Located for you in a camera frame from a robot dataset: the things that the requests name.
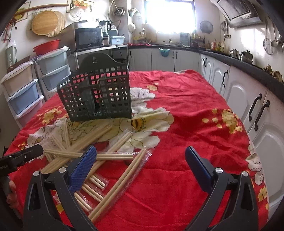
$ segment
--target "black countertop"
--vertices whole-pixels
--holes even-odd
[[[211,51],[203,51],[193,48],[180,47],[180,46],[168,46],[168,45],[141,45],[141,46],[131,46],[129,49],[138,49],[138,48],[163,48],[163,49],[176,49],[176,50],[187,50],[198,52],[200,54],[204,54],[207,56],[211,56],[227,65],[234,66],[241,71],[247,73],[257,81],[259,81],[262,85],[267,87],[273,94],[275,94],[283,103],[284,103],[284,84],[280,83],[276,79],[274,79],[271,75],[264,72],[261,68],[248,64],[238,59],[234,59],[227,55],[218,54]]]

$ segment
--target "blue gripper pad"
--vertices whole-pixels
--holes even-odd
[[[84,154],[73,160],[73,162],[69,165],[68,170],[70,172],[70,183],[69,183],[69,191],[73,194],[81,189],[88,173],[90,172],[94,162],[97,158],[97,150],[94,146],[90,145],[88,149],[84,152]]]
[[[207,159],[201,158],[192,146],[186,148],[185,160],[201,189],[210,194],[214,186],[213,165]]]

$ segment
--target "range hood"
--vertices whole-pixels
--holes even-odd
[[[262,23],[254,5],[247,0],[211,0],[226,17],[231,28]]]

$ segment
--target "black plastic basket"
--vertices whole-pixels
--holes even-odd
[[[71,121],[132,118],[128,64],[107,54],[86,57],[76,73],[59,82],[57,93]]]

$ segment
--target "window frame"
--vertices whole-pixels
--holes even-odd
[[[193,11],[193,16],[194,16],[194,25],[195,27],[197,28],[197,25],[196,25],[196,12],[195,12],[195,3],[194,3],[194,0],[191,0],[191,1],[187,1],[187,0],[165,0],[167,2],[185,2],[185,3],[191,3],[192,5],[192,11]],[[149,2],[148,0],[144,0],[144,11],[145,11],[145,23],[148,23],[147,21],[147,10],[146,10],[146,5],[147,5],[147,2]]]

